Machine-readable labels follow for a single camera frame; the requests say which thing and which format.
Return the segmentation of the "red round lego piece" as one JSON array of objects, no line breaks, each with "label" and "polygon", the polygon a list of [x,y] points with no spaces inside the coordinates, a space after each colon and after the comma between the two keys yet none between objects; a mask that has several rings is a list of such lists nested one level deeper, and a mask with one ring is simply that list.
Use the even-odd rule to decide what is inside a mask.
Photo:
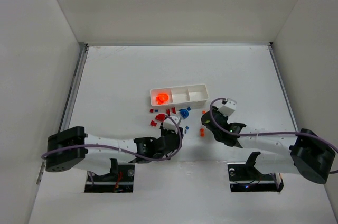
[{"label": "red round lego piece", "polygon": [[163,122],[166,119],[166,115],[163,114],[163,113],[158,114],[158,115],[156,115],[155,119],[159,122]]}]

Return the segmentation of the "blue arch lego piece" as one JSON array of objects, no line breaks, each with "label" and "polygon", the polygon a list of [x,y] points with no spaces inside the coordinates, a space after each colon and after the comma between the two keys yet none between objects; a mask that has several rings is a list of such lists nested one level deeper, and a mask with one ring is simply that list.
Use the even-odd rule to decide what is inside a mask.
[{"label": "blue arch lego piece", "polygon": [[182,116],[183,119],[186,119],[189,116],[189,111],[187,109],[180,109],[179,113],[180,113],[180,115]]}]

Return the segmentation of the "orange round lego piece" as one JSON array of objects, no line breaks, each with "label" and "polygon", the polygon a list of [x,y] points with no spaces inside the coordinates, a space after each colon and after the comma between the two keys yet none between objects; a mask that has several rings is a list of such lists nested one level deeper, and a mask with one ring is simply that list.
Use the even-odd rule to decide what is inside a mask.
[{"label": "orange round lego piece", "polygon": [[168,100],[169,100],[169,95],[166,94],[166,93],[159,93],[159,94],[156,96],[156,101],[157,101],[157,103],[158,103],[159,105],[168,102]]}]

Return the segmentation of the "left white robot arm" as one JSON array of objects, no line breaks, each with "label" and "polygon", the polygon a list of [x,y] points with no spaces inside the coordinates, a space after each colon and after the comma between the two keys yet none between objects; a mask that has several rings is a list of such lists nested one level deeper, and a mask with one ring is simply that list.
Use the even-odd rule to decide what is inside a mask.
[{"label": "left white robot arm", "polygon": [[182,127],[159,127],[160,136],[135,139],[110,139],[87,134],[76,126],[48,138],[47,152],[42,154],[46,171],[63,172],[72,168],[104,175],[118,163],[144,164],[170,160],[182,147]]}]

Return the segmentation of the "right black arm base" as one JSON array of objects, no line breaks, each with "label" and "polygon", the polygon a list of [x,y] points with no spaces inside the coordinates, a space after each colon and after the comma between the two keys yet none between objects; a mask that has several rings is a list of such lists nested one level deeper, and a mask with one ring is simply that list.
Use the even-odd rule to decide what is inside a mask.
[{"label": "right black arm base", "polygon": [[284,188],[279,173],[262,174],[254,165],[260,152],[250,154],[246,162],[228,162],[230,191],[235,192],[277,192]]}]

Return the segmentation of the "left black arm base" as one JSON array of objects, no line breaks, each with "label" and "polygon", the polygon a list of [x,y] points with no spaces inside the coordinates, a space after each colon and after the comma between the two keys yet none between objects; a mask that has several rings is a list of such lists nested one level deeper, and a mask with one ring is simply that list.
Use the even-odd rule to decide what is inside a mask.
[{"label": "left black arm base", "polygon": [[135,164],[118,163],[111,159],[108,173],[98,175],[88,172],[85,193],[133,193]]}]

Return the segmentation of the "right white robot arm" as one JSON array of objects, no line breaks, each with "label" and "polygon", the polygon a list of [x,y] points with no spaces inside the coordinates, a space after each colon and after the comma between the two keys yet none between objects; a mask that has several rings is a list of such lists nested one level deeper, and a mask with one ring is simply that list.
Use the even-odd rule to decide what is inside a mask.
[{"label": "right white robot arm", "polygon": [[245,167],[254,174],[299,174],[317,184],[325,184],[329,175],[334,174],[331,168],[337,148],[309,129],[264,132],[244,123],[229,123],[228,115],[216,106],[202,115],[201,123],[217,142],[227,147],[253,149]]}]

